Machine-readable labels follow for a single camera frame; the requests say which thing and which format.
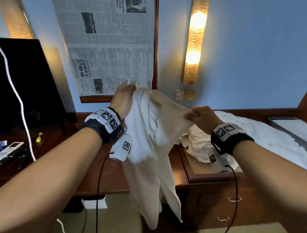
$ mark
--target wristband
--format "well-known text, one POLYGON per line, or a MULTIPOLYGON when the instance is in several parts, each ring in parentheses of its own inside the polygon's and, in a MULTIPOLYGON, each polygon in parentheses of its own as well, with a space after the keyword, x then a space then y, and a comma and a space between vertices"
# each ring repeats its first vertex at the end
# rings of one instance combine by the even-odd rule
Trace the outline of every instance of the wristband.
POLYGON ((244 129, 233 123, 223 123, 216 127, 211 134, 211 144, 220 155, 227 153, 232 156, 235 146, 246 140, 254 142, 254 139, 248 136, 244 129))
POLYGON ((120 116, 113 108, 98 110, 85 119, 82 128, 88 127, 95 130, 103 143, 111 142, 113 145, 125 133, 120 122, 120 116))

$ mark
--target person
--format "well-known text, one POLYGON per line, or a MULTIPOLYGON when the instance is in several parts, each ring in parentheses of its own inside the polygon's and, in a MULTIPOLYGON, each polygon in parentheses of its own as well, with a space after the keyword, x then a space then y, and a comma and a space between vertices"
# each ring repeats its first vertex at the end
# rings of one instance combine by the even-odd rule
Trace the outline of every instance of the person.
MULTIPOLYGON (((131 110, 134 85, 118 87, 110 104, 124 119, 131 110)), ((207 134, 223 122, 208 107, 193 107, 183 117, 207 134)), ((44 232, 64 209, 101 147, 100 135, 83 128, 0 188, 0 232, 44 232)), ((233 149, 256 190, 289 232, 306 232, 307 170, 252 141, 233 149)))

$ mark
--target newspaper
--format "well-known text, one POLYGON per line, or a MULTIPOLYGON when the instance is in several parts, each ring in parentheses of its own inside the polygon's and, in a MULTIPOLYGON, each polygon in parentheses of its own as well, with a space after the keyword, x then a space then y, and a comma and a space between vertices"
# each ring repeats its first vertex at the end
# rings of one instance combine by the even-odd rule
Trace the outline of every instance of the newspaper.
POLYGON ((151 88, 154 0, 53 0, 80 96, 113 95, 127 79, 151 88))

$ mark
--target floor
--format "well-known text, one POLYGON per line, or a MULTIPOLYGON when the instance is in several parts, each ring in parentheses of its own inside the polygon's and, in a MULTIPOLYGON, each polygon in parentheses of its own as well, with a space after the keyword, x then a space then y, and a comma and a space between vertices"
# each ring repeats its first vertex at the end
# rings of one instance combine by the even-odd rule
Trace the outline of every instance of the floor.
MULTIPOLYGON (((98 232, 99 233, 144 233, 150 232, 144 230, 139 214, 130 206, 128 194, 109 195, 106 198, 107 209, 98 211, 98 232)), ((87 221, 84 233, 95 232, 96 216, 95 210, 87 210, 87 221)), ((59 219, 63 222, 66 233, 82 233, 85 223, 85 210, 78 214, 62 213, 59 219)), ((159 222, 159 231, 163 232, 179 232, 172 229, 171 225, 159 222)), ((61 225, 55 222, 50 229, 51 233, 61 233, 61 225)), ((198 230, 189 233, 224 233, 224 228, 198 230)), ((286 233, 284 228, 278 224, 262 224, 232 227, 229 233, 286 233)))

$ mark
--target forearm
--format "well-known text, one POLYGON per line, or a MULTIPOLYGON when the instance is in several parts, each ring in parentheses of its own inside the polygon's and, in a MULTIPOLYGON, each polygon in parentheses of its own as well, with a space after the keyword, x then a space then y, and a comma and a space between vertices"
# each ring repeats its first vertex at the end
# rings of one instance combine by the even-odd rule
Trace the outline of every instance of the forearm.
POLYGON ((307 170, 252 141, 240 142, 233 157, 283 225, 307 217, 307 170))
POLYGON ((102 144, 84 128, 32 163, 0 189, 0 232, 63 210, 102 144))

